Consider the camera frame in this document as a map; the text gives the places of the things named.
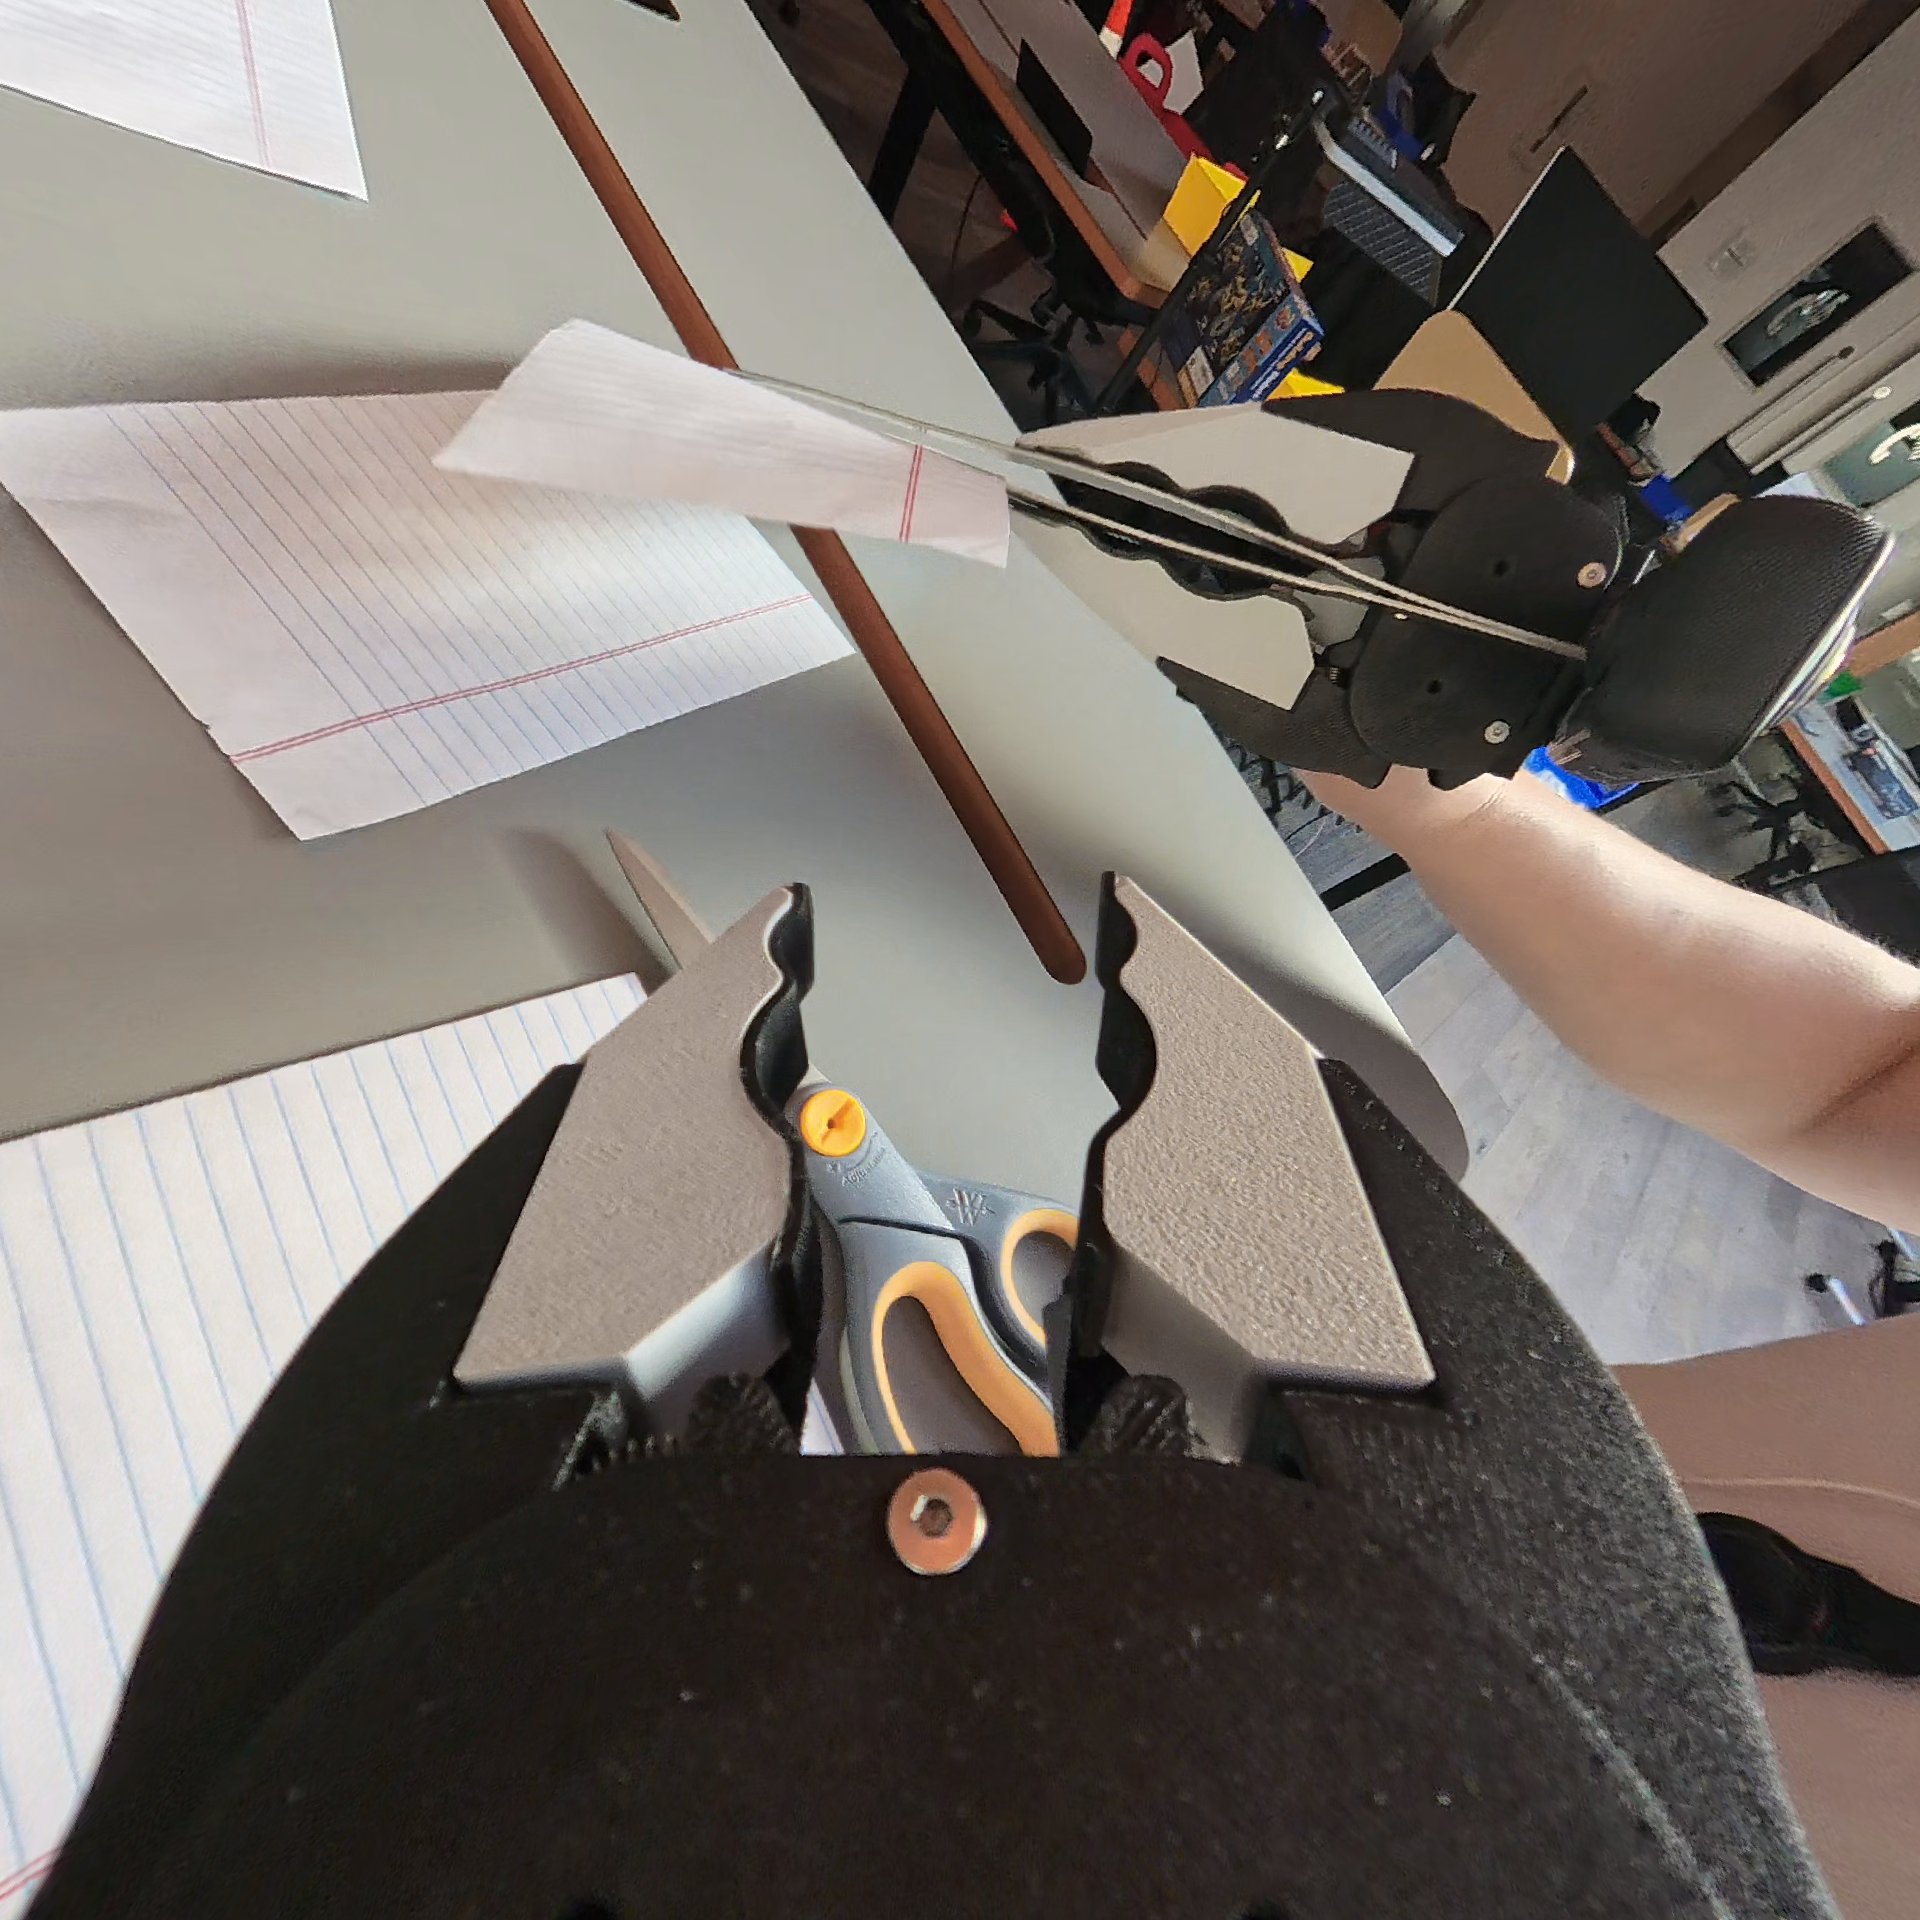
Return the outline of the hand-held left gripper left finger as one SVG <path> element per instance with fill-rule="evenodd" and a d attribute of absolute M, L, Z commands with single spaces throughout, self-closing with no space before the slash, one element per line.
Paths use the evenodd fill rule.
<path fill-rule="evenodd" d="M 460 1385 L 611 1388 L 667 1436 L 708 1379 L 752 1376 L 804 1425 L 822 1219 L 789 1104 L 812 979 L 809 890 L 775 885 L 587 1049 Z"/>

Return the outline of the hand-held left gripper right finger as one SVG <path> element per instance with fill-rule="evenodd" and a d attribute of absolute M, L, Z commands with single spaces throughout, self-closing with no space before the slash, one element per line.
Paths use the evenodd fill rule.
<path fill-rule="evenodd" d="M 1060 1451 L 1091 1451 L 1120 1379 L 1164 1379 L 1224 1459 L 1259 1447 L 1284 1389 L 1425 1394 L 1324 1055 L 1129 875 L 1101 875 L 1095 975 L 1115 1110 L 1046 1310 Z"/>

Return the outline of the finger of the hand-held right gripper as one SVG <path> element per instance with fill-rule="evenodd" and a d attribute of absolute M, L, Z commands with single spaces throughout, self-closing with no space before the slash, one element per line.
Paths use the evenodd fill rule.
<path fill-rule="evenodd" d="M 1033 549 L 1147 660 L 1188 667 L 1281 710 L 1293 707 L 1313 678 L 1307 617 L 1280 592 L 1288 577 L 1270 563 L 1041 496 L 1033 500 Z M 1172 559 L 1222 566 L 1259 590 L 1200 590 L 1174 576 Z"/>
<path fill-rule="evenodd" d="M 1018 439 L 1021 456 L 1088 468 L 1333 551 L 1389 516 L 1414 456 L 1257 402 L 1071 419 Z"/>

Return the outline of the white lined notepad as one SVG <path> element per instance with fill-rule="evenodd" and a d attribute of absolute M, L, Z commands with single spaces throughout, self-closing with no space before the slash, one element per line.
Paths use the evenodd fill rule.
<path fill-rule="evenodd" d="M 368 198 L 328 2 L 6 2 L 1 84 L 228 164 Z"/>
<path fill-rule="evenodd" d="M 632 973 L 1 1148 L 1 1893 L 49 1872 L 184 1533 L 311 1323 Z"/>

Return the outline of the lined paper sheet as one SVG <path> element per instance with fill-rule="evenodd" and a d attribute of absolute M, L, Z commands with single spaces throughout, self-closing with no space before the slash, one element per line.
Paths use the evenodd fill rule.
<path fill-rule="evenodd" d="M 433 466 L 1009 558 L 996 474 L 587 320 L 541 336 Z"/>
<path fill-rule="evenodd" d="M 849 654 L 740 516 L 439 470 L 479 400 L 10 409 L 1 477 L 302 839 Z"/>

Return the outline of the person's right forearm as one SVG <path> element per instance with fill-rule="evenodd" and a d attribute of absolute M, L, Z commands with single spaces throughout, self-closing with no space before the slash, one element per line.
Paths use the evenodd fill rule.
<path fill-rule="evenodd" d="M 1316 799 L 1427 900 L 1594 1074 L 1793 1188 L 1918 1228 L 1918 971 L 1576 807 L 1529 774 Z"/>

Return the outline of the blue printed box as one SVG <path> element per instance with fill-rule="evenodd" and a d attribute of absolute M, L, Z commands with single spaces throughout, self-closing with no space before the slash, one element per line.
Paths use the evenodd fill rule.
<path fill-rule="evenodd" d="M 1291 255 L 1254 208 L 1210 245 L 1165 324 L 1164 352 L 1188 406 L 1259 403 L 1318 354 L 1324 336 Z"/>

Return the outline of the yellow box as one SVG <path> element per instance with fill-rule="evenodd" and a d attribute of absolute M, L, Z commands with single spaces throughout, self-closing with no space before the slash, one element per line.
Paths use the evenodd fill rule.
<path fill-rule="evenodd" d="M 1161 226 L 1189 260 L 1212 237 L 1246 185 L 1246 171 L 1206 153 L 1189 153 L 1164 203 Z"/>

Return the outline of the grey orange scissors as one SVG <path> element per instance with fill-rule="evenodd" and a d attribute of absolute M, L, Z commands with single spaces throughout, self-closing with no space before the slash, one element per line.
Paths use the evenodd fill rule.
<path fill-rule="evenodd" d="M 608 834 L 636 898 L 678 971 L 717 933 L 643 851 Z M 1024 1454 L 1055 1458 L 1046 1336 L 1018 1286 L 1018 1248 L 1036 1236 L 1069 1260 L 1078 1217 L 1039 1196 L 931 1178 L 907 1164 L 872 1110 L 807 1068 L 787 1115 L 822 1222 L 824 1316 L 814 1378 L 827 1373 L 842 1414 L 827 1434 L 864 1454 Z M 807 1388 L 804 1424 L 812 1405 Z M 620 1458 L 797 1456 L 770 1378 L 726 1373 L 693 1396 L 681 1431 L 633 1420 Z"/>

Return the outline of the black monitor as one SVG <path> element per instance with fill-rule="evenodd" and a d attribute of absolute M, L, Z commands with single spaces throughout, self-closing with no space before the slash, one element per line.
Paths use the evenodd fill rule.
<path fill-rule="evenodd" d="M 1562 148 L 1449 301 L 1566 441 L 1586 437 L 1708 313 Z"/>

